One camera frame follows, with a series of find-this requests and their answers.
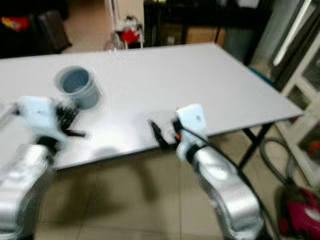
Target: white wall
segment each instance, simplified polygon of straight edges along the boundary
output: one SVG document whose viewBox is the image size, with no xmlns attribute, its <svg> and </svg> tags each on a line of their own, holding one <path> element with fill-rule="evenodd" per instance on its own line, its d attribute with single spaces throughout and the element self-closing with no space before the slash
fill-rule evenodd
<svg viewBox="0 0 320 240">
<path fill-rule="evenodd" d="M 271 59 L 298 4 L 299 0 L 275 1 L 272 15 L 255 50 L 252 62 Z"/>
</svg>

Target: metal table leg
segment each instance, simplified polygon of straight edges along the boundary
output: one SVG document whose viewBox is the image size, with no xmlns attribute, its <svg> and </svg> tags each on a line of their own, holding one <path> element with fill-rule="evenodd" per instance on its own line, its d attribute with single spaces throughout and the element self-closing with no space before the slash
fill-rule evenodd
<svg viewBox="0 0 320 240">
<path fill-rule="evenodd" d="M 247 162 L 249 161 L 250 157 L 252 156 L 252 154 L 254 154 L 256 148 L 259 146 L 259 144 L 261 143 L 262 139 L 265 137 L 266 133 L 268 132 L 268 130 L 270 129 L 270 127 L 272 126 L 272 123 L 267 123 L 262 125 L 262 129 L 260 130 L 258 136 L 255 136 L 249 128 L 244 129 L 244 133 L 248 136 L 248 138 L 250 138 L 252 144 L 251 146 L 248 148 L 248 150 L 246 151 L 245 155 L 243 156 L 239 167 L 242 169 Z"/>
</svg>

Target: floor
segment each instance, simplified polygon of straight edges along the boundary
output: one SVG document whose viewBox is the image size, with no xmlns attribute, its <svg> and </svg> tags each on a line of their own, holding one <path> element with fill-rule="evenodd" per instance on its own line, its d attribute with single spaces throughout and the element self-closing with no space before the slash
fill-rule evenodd
<svg viewBox="0 0 320 240">
<path fill-rule="evenodd" d="M 280 137 L 275 127 L 267 135 Z M 235 162 L 250 144 L 242 131 L 211 141 Z M 269 147 L 273 163 L 283 170 L 286 153 Z M 276 219 L 274 194 L 281 184 L 258 151 L 244 172 Z M 294 179 L 307 185 L 299 169 Z M 59 171 L 42 201 L 35 239 L 220 240 L 222 234 L 189 164 L 174 152 L 152 150 Z"/>
</svg>

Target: black furniture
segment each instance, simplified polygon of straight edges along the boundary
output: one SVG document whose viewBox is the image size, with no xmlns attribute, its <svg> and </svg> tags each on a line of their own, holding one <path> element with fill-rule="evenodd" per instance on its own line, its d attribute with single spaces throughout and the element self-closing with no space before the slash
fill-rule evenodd
<svg viewBox="0 0 320 240">
<path fill-rule="evenodd" d="M 145 47 L 161 46 L 164 23 L 182 24 L 181 43 L 191 26 L 253 30 L 244 64 L 248 65 L 272 13 L 274 0 L 260 0 L 257 8 L 239 7 L 234 1 L 220 5 L 216 0 L 144 1 Z"/>
</svg>

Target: black hose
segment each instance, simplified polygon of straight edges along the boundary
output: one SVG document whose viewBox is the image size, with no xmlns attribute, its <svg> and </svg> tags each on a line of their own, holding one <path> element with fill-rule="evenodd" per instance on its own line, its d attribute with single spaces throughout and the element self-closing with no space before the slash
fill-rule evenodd
<svg viewBox="0 0 320 240">
<path fill-rule="evenodd" d="M 264 214 L 265 218 L 267 219 L 267 221 L 270 223 L 272 232 L 274 233 L 274 239 L 276 240 L 280 240 L 280 235 L 278 232 L 278 229 L 275 227 L 274 222 L 272 220 L 272 217 L 270 215 L 270 213 L 268 212 L 265 204 L 262 202 L 262 200 L 259 198 L 258 194 L 256 193 L 254 187 L 251 185 L 251 182 L 249 181 L 249 179 L 247 178 L 247 176 L 244 174 L 244 172 L 242 171 L 241 168 L 239 168 L 238 165 L 236 165 L 233 161 L 231 161 L 221 150 L 219 150 L 216 146 L 214 146 L 212 143 L 208 142 L 206 139 L 204 139 L 202 136 L 198 135 L 197 133 L 195 133 L 194 131 L 185 128 L 182 126 L 182 129 L 185 130 L 186 132 L 194 135 L 195 137 L 197 137 L 198 139 L 200 139 L 201 141 L 203 141 L 206 145 L 210 146 L 211 148 L 213 148 L 214 150 L 216 150 L 218 153 L 220 153 L 225 159 L 228 159 L 229 162 L 235 167 L 235 169 L 237 170 L 240 178 L 244 181 L 244 183 L 250 188 L 250 190 L 252 191 L 252 193 L 255 195 L 255 197 L 258 199 L 259 205 L 262 209 L 262 213 Z M 272 239 L 270 236 L 265 236 L 264 239 Z"/>
<path fill-rule="evenodd" d="M 285 170 L 285 174 L 286 177 L 284 177 L 276 168 L 275 166 L 271 163 L 267 153 L 266 153 L 266 145 L 267 143 L 277 143 L 280 144 L 288 153 L 288 163 L 286 165 L 286 170 Z M 292 155 L 289 147 L 287 146 L 287 144 L 279 138 L 276 137 L 268 137 L 265 138 L 261 141 L 260 143 L 260 154 L 261 157 L 264 161 L 264 163 L 267 165 L 267 167 L 271 170 L 271 172 L 276 176 L 277 179 L 279 179 L 279 181 L 283 184 L 283 185 L 292 185 L 295 184 L 294 180 L 293 180 L 293 172 L 295 169 L 295 159 L 294 156 Z"/>
</svg>

